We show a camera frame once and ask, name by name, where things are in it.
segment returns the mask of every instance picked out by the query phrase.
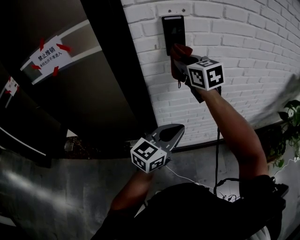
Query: concrete floor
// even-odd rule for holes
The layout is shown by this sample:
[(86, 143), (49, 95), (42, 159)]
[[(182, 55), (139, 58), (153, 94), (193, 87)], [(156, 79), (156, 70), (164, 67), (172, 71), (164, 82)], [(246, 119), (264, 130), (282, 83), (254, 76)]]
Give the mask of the concrete floor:
[[(215, 149), (208, 147), (173, 155), (168, 164), (177, 174), (214, 186)], [(288, 149), (284, 159), (293, 158)], [(101, 226), (115, 195), (136, 171), (130, 159), (54, 159), (51, 169), (9, 151), (0, 155), (0, 203), (28, 235), (35, 240), (89, 240)], [(274, 175), (276, 168), (270, 168)], [(226, 145), (220, 146), (218, 179), (238, 177), (238, 165)], [(289, 185), (279, 239), (300, 224), (300, 163), (289, 165), (276, 175), (277, 183)], [(166, 167), (155, 173), (148, 199), (157, 190), (189, 182)], [(219, 187), (224, 195), (239, 196), (236, 182)]]

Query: wall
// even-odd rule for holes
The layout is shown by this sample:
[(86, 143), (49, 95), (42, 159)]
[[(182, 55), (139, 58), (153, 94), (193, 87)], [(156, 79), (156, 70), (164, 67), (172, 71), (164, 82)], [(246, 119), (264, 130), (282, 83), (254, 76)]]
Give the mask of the wall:
[[(216, 124), (186, 86), (178, 89), (165, 53), (161, 16), (185, 16), (194, 54), (225, 65), (222, 96), (247, 120), (272, 102), (300, 67), (300, 3), (296, 0), (122, 0), (159, 125), (186, 126), (180, 146), (217, 138)], [(278, 117), (255, 128), (278, 121)]]

